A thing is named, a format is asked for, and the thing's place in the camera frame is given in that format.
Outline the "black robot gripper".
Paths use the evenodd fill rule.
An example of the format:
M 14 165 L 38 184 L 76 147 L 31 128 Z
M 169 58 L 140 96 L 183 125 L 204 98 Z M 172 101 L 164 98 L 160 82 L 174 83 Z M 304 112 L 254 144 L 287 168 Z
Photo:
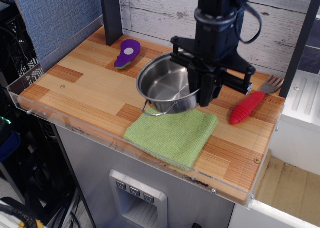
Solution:
M 256 69 L 238 54 L 244 22 L 243 11 L 222 16 L 195 12 L 195 38 L 175 36 L 171 39 L 171 60 L 188 70 L 191 93 L 200 89 L 199 105 L 208 107 L 218 98 L 223 86 L 242 94 L 252 89 L 251 77 Z

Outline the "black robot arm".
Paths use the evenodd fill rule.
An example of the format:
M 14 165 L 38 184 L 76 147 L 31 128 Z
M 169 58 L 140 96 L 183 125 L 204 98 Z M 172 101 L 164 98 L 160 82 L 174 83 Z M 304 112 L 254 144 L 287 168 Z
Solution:
M 237 48 L 243 42 L 245 11 L 258 21 L 262 19 L 248 1 L 198 0 L 195 38 L 171 39 L 171 61 L 187 68 L 190 92 L 198 93 L 201 107 L 216 99 L 223 86 L 245 95 L 251 91 L 256 69 L 238 54 Z

